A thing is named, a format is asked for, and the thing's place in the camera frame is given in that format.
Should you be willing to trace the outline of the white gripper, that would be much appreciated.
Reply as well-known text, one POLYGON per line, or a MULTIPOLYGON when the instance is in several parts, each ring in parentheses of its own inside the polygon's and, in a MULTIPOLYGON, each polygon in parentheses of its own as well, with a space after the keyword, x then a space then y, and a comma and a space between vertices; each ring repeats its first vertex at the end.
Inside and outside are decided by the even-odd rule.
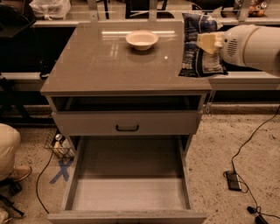
POLYGON ((202 33, 197 37, 197 46, 210 54, 220 51, 220 56, 228 64, 257 68, 256 32, 259 29, 259 26, 250 24, 237 25, 223 35, 219 32, 202 33))

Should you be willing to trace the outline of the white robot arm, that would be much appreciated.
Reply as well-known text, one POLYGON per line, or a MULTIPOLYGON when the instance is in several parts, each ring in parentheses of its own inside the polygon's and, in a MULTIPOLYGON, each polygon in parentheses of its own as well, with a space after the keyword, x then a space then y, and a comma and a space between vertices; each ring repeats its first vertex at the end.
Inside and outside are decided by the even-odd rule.
POLYGON ((199 34, 197 46, 228 64, 280 76, 280 28, 254 24, 199 34))

